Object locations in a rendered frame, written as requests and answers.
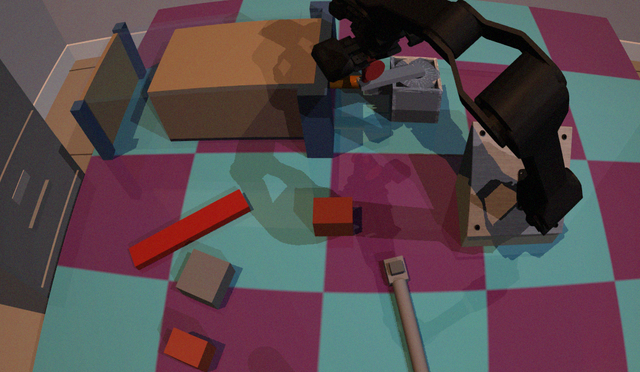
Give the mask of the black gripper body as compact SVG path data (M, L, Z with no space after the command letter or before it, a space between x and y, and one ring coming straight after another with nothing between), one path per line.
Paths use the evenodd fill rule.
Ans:
M404 29L396 37L381 37L371 31L368 25L364 25L362 21L360 23L357 30L351 27L356 37L344 41L343 47L336 38L332 37L314 45L311 56L328 81L335 82L346 78L355 70L354 66L364 63L369 57L373 59L396 49L400 38L406 36L409 47L424 41Z

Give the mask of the orange box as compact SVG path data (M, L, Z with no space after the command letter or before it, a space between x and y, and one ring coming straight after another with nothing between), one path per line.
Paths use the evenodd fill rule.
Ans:
M164 353L182 363L207 372L216 350L217 347L211 343L173 328Z
M314 198L314 233L319 236L353 236L352 198Z

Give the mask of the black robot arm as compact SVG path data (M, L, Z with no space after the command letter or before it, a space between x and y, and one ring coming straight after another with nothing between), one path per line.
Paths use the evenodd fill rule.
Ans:
M464 0L332 0L328 11L356 30L360 21L381 37L404 29L434 48L451 66L462 105L500 147L522 160L518 209L543 236L581 201L582 185L565 167L559 140L570 104L567 81L524 31L486 20ZM473 101L455 59L481 36L522 54Z

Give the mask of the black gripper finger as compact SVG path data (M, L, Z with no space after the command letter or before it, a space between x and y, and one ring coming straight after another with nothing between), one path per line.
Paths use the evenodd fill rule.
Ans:
M351 36L350 35L348 35L347 37L342 38L341 40L339 40L339 42L342 45L342 47L344 46L344 44L343 44L344 41L347 41L347 40L351 40ZM365 61L364 63L361 63L361 64L359 64L357 66L354 66L354 68L355 68L354 72L360 71L361 69L367 68L368 66L371 66L371 65L368 63L368 61Z
M396 47L396 49L394 49L394 50L392 50L392 51L389 51L389 52L387 52L387 53L381 54L380 56L376 57L375 59L376 59L376 60L380 60L380 59L382 59L382 58L387 58L387 57L393 56L393 55L394 55L394 54L396 54L396 53L401 52L402 50L401 50L401 48L400 48L400 46L399 46L399 44L398 44L398 43L397 43L397 45L398 45L398 47Z

